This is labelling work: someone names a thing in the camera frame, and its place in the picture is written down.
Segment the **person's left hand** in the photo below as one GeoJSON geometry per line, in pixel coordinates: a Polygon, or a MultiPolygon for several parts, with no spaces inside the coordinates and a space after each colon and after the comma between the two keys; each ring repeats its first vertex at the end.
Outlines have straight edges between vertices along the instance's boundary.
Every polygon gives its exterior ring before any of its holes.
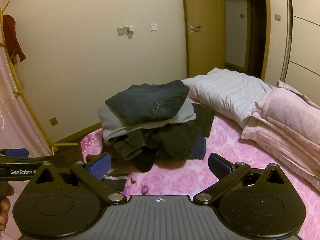
{"type": "Polygon", "coordinates": [[[1,232],[5,231],[9,220],[11,203],[8,197],[13,196],[14,193],[14,188],[7,181],[1,181],[1,232]]]}

